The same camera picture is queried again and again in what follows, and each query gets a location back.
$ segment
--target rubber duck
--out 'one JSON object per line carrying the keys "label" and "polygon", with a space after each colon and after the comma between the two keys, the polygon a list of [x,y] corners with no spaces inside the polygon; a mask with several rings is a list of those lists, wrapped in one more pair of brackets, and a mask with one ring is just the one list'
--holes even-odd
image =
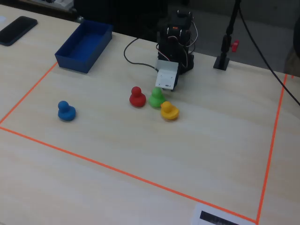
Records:
{"label": "rubber duck", "polygon": [[179,116],[179,109],[173,106],[170,102],[161,104],[161,115],[167,120],[174,120]]}
{"label": "rubber duck", "polygon": [[154,88],[149,98],[149,104],[154,108],[159,108],[166,101],[160,88]]}
{"label": "rubber duck", "polygon": [[70,106],[66,101],[60,101],[58,103],[58,117],[65,121],[71,121],[76,116],[76,110]]}
{"label": "rubber duck", "polygon": [[139,87],[133,87],[129,101],[135,107],[143,107],[146,103],[146,96],[142,94],[142,90]]}

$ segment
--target black phone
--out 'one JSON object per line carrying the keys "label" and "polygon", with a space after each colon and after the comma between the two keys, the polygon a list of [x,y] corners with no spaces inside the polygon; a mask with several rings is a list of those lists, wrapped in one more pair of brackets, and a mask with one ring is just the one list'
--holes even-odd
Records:
{"label": "black phone", "polygon": [[0,44],[4,46],[11,46],[35,25],[37,25],[37,23],[38,21],[35,19],[20,16],[0,31]]}

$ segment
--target red rubber duck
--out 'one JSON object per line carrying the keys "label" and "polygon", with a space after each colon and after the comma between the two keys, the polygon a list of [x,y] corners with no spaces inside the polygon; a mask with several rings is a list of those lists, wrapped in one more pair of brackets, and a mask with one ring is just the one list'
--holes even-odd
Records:
{"label": "red rubber duck", "polygon": [[139,87],[133,87],[129,101],[135,107],[143,107],[146,103],[146,96]]}

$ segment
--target red object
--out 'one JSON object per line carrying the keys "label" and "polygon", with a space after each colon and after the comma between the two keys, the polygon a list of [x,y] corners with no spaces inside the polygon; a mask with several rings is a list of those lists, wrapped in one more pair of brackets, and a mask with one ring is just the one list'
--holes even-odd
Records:
{"label": "red object", "polygon": [[232,52],[233,52],[233,53],[235,53],[236,50],[238,49],[239,43],[240,43],[240,41],[239,41],[239,40],[236,40],[236,41],[231,45],[231,47],[232,47]]}
{"label": "red object", "polygon": [[146,96],[139,87],[133,87],[129,101],[135,107],[143,107],[146,103]]}

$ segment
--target green rubber duck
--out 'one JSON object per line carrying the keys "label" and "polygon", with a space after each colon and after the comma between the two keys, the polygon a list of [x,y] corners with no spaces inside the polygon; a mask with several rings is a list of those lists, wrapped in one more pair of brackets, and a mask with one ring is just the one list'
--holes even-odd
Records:
{"label": "green rubber duck", "polygon": [[154,108],[159,108],[166,101],[160,88],[154,88],[149,98],[149,104]]}

